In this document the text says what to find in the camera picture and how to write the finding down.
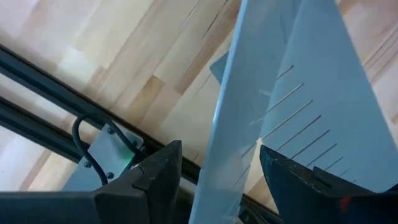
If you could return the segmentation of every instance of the gray plastic panel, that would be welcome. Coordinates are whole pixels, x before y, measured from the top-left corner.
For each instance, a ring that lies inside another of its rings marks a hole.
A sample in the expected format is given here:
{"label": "gray plastic panel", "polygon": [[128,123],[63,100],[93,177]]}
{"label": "gray plastic panel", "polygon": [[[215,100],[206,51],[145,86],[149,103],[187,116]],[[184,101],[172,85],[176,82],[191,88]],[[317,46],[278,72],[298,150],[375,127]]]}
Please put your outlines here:
{"label": "gray plastic panel", "polygon": [[190,223],[233,223],[299,2],[243,0]]}
{"label": "gray plastic panel", "polygon": [[398,154],[334,0],[303,0],[272,92],[266,146],[366,189],[398,182]]}

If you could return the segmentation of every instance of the black cable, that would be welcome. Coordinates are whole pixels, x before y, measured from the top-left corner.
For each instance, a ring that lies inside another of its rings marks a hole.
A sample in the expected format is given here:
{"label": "black cable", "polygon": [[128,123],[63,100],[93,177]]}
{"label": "black cable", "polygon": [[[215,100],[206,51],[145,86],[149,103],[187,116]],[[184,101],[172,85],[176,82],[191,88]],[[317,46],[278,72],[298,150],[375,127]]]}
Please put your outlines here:
{"label": "black cable", "polygon": [[[97,163],[97,161],[91,156],[91,154],[84,149],[82,143],[81,143],[81,138],[79,134],[79,127],[80,123],[86,119],[86,118],[92,118],[94,116],[98,116],[98,114],[94,113],[87,113],[83,114],[75,120],[72,126],[72,138],[73,142],[76,144],[76,147],[81,151],[83,156],[87,159],[88,162],[91,163],[93,166],[94,170],[98,174],[98,177],[101,179],[102,185],[108,184],[108,179],[106,178],[104,170],[101,168],[101,166]],[[103,117],[105,123],[118,135],[118,137],[122,140],[122,142],[134,153],[134,157],[144,157],[144,154],[139,151],[131,141],[127,139],[127,137],[122,133],[122,131],[109,119],[106,117]]]}

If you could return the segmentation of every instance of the hardwood floor plank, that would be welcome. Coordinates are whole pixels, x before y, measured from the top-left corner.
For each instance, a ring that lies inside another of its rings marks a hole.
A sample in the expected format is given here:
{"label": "hardwood floor plank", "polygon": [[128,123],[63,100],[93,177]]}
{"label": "hardwood floor plank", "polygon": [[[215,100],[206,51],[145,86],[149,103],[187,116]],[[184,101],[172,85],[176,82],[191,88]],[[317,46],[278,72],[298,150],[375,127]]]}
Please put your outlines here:
{"label": "hardwood floor plank", "polygon": [[153,1],[101,1],[74,46],[108,68]]}
{"label": "hardwood floor plank", "polygon": [[162,91],[163,86],[163,81],[159,80],[155,76],[151,76],[143,89],[137,95],[136,99],[130,104],[128,108],[130,114],[127,117],[127,121],[138,125],[144,119],[144,116],[151,104]]}

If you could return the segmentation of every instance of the machine part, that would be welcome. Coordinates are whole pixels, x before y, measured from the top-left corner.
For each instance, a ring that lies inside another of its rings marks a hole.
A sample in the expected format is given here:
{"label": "machine part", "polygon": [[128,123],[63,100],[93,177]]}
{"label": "machine part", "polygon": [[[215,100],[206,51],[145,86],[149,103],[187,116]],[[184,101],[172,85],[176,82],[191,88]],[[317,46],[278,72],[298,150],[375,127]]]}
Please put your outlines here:
{"label": "machine part", "polygon": [[300,3],[242,1],[191,224],[234,223],[236,219],[237,202],[243,194],[268,107],[267,93],[274,89]]}
{"label": "machine part", "polygon": [[375,194],[329,174],[310,169],[262,146],[261,165],[285,224],[290,223],[396,223],[391,208],[398,193]]}
{"label": "machine part", "polygon": [[[0,73],[76,116],[85,113],[95,113],[110,117],[115,123],[136,133],[144,140],[147,155],[151,155],[164,147],[164,144],[150,137],[145,132],[2,45],[0,45]],[[105,125],[100,118],[89,119],[87,122],[98,129],[102,129]],[[183,157],[182,170],[184,178],[195,184],[197,183],[200,170],[198,165]]]}
{"label": "machine part", "polygon": [[[110,116],[113,121],[140,136],[144,140],[142,148],[145,148],[146,153],[149,155],[156,153],[164,147],[162,143],[150,137],[148,134],[1,45],[0,73],[77,116],[87,112]],[[19,116],[19,114],[26,114],[26,120],[14,120],[14,116]],[[99,119],[88,120],[88,122],[98,129],[102,129],[104,126],[104,122]],[[78,163],[82,158],[81,153],[75,148],[75,145],[72,144],[73,141],[70,134],[57,129],[55,126],[47,126],[48,122],[36,117],[34,114],[25,111],[22,108],[16,110],[15,113],[2,114],[0,117],[0,123],[5,128],[20,134],[21,136],[24,136],[25,138],[28,138],[37,144],[60,154],[61,156],[69,158],[73,162]],[[43,134],[43,136],[37,138],[28,131],[34,126],[46,127],[42,131],[37,131],[35,133]],[[61,140],[61,142],[64,142],[62,139],[70,139],[70,141],[65,141],[68,142],[66,145],[69,145],[70,147],[60,147],[59,141]],[[184,179],[196,185],[198,183],[199,173],[200,166],[184,157],[182,158],[182,177]],[[253,199],[246,195],[243,195],[243,198],[255,203]],[[242,203],[241,208],[244,210],[246,208],[245,204]],[[267,213],[267,208],[263,205],[259,205],[258,209],[262,211],[261,213]]]}
{"label": "machine part", "polygon": [[[69,133],[1,96],[0,125],[73,162],[82,158]],[[88,149],[90,145],[83,142],[82,146]]]}
{"label": "machine part", "polygon": [[[122,133],[131,142],[137,142],[141,147],[144,140],[126,128],[118,125]],[[120,140],[118,135],[108,133],[109,126],[105,124],[101,132],[91,144],[88,152],[107,173],[108,180],[119,177],[131,166],[134,153]],[[82,158],[75,171],[65,184],[63,191],[91,191],[101,187],[101,181],[93,168],[86,168],[88,161]]]}
{"label": "machine part", "polygon": [[171,223],[187,216],[174,212],[181,160],[181,141],[173,141],[92,192],[0,193],[0,223]]}

